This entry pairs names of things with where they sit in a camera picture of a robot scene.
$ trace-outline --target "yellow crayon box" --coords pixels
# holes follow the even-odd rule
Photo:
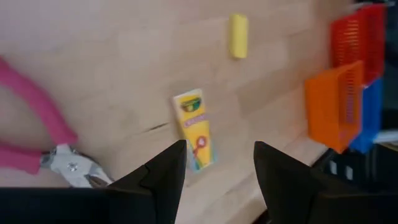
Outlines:
[[[200,171],[216,160],[201,89],[175,96],[174,107],[184,138],[187,139],[190,166],[193,171]]]

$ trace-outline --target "plastic basket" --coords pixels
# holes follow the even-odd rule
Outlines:
[[[331,25],[331,59],[334,67],[364,62],[363,84],[369,86],[384,70],[385,5],[359,9]]]
[[[308,132],[342,153],[361,130],[363,63],[327,70],[305,81]]]
[[[382,79],[377,79],[363,91],[362,131],[349,146],[366,153],[373,145],[381,127]]]

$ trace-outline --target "red basket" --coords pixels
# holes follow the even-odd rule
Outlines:
[[[384,70],[385,11],[384,4],[365,6],[331,25],[333,66],[362,60],[366,86],[381,77]]]

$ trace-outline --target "pliers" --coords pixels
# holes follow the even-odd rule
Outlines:
[[[48,168],[61,174],[72,187],[106,187],[113,182],[95,161],[70,147],[77,135],[68,127],[53,101],[33,81],[23,77],[0,58],[0,84],[24,99],[47,128],[57,145],[50,152],[40,152],[0,142],[0,167],[37,174]]]

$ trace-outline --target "crayola logo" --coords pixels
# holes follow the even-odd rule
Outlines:
[[[193,100],[181,103],[181,109],[183,109],[185,112],[194,112],[195,110],[199,109],[200,104],[201,104],[201,98],[196,97]]]

